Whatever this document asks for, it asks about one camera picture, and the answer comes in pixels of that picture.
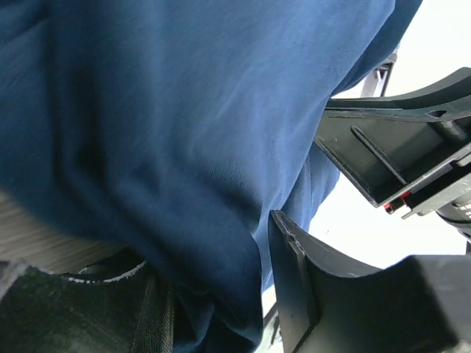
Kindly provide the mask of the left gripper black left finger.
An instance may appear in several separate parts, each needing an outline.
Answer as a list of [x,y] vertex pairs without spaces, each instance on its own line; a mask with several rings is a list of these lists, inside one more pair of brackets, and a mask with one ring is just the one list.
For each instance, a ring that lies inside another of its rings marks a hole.
[[171,286],[144,262],[78,274],[1,262],[2,352],[171,352],[173,341]]

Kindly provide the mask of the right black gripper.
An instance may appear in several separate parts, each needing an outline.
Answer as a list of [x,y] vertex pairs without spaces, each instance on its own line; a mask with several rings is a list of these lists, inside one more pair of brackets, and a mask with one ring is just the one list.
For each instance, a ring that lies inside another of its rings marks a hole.
[[373,207],[434,211],[470,241],[469,117],[460,68],[398,96],[329,100],[314,141]]

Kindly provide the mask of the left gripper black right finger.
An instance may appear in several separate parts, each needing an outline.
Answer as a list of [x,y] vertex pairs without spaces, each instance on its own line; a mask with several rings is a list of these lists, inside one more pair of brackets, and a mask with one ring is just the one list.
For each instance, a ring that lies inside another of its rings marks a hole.
[[269,247],[285,352],[468,352],[470,257],[419,255],[379,269],[280,211]]

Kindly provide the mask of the navy blue t-shirt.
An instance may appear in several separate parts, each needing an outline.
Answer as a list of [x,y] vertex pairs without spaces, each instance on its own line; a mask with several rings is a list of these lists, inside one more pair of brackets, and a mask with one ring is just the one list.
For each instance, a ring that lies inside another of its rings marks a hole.
[[177,352],[252,352],[268,218],[308,228],[339,172],[328,99],[419,1],[3,1],[1,191],[50,228],[129,246],[175,286]]

